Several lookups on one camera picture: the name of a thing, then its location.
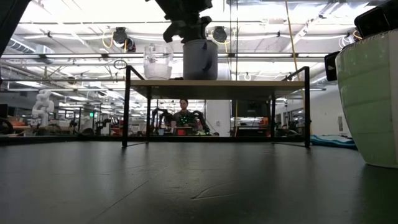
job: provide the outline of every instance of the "dark floor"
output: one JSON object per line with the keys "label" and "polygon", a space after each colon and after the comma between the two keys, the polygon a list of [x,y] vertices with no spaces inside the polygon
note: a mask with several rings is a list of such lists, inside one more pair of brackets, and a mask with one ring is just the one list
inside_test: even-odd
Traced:
{"label": "dark floor", "polygon": [[269,143],[0,147],[0,223],[398,223],[398,170]]}

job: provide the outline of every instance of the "red object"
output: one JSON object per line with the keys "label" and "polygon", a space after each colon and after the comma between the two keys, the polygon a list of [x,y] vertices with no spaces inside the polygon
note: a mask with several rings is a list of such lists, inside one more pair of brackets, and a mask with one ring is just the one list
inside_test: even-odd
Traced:
{"label": "red object", "polygon": [[177,135],[185,135],[185,130],[177,130]]}

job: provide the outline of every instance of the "table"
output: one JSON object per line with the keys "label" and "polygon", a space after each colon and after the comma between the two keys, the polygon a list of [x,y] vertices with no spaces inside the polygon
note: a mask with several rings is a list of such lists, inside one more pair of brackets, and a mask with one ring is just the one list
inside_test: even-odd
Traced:
{"label": "table", "polygon": [[[271,130],[275,129],[275,100],[304,88],[305,95],[305,147],[310,146],[310,68],[303,67],[282,81],[213,81],[213,80],[131,80],[131,72],[142,76],[132,67],[126,69],[124,120],[129,119],[130,88],[147,98],[147,130],[150,130],[151,99],[196,100],[272,100]],[[304,81],[289,82],[304,72]],[[127,127],[123,128],[123,147],[127,147]],[[276,141],[271,131],[271,141]]]}

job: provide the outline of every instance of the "wooden tabletop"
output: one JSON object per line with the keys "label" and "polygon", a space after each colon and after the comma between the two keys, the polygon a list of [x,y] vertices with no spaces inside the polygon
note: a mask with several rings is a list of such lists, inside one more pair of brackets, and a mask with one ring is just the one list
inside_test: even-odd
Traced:
{"label": "wooden tabletop", "polygon": [[287,81],[202,81],[202,80],[132,80],[131,87],[152,99],[194,100],[265,100],[272,92],[276,97],[304,88],[304,82]]}

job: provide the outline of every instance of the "ceiling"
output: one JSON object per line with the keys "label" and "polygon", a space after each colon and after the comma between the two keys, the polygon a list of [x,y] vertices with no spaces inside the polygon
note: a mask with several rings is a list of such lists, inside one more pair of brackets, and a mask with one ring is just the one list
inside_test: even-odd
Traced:
{"label": "ceiling", "polygon": [[[201,13],[210,16],[213,22],[207,27],[209,39],[211,31],[216,26],[223,26],[228,34],[228,43],[219,44],[219,53],[291,53],[289,24],[284,1],[269,1],[258,4],[233,4],[227,0],[213,0],[213,7]],[[367,1],[352,1],[349,3],[328,3],[327,1],[289,1],[294,48],[298,53],[330,53],[341,49],[353,42],[354,19],[361,13],[373,8],[377,3]],[[44,45],[56,54],[93,54],[123,53],[123,48],[113,45],[109,35],[116,27],[125,27],[127,34],[134,39],[137,52],[142,53],[144,47],[150,43],[169,45],[175,53],[182,52],[179,38],[166,44],[162,34],[170,25],[164,19],[164,12],[154,0],[41,0],[32,1],[26,9],[14,33],[13,39],[25,46],[36,49]],[[8,47],[5,54],[21,54],[20,51]],[[126,60],[140,73],[143,73],[143,59]],[[122,89],[124,82],[120,79],[124,70],[113,67],[111,59],[55,59],[52,63],[37,62],[27,59],[1,59],[3,69],[23,68],[33,75],[21,76],[30,78],[107,78],[112,81],[101,82],[101,88]],[[323,65],[319,60],[301,60],[298,68],[309,66],[323,75]],[[238,74],[238,79],[250,80],[280,80],[289,72],[295,71],[292,59],[279,60],[238,60],[229,67],[226,62],[220,62],[219,67],[227,71],[228,75]],[[182,76],[182,61],[175,59],[172,77]],[[41,84],[55,88],[86,88],[82,82],[76,85],[67,83]],[[26,88],[27,85],[13,83],[12,87]],[[59,93],[69,96],[70,92]],[[102,100],[98,94],[81,93],[76,96],[87,97],[88,101]],[[144,98],[132,92],[131,101],[138,101],[145,108]],[[114,97],[115,102],[122,102],[123,98]],[[192,103],[192,108],[203,110],[203,102]]]}

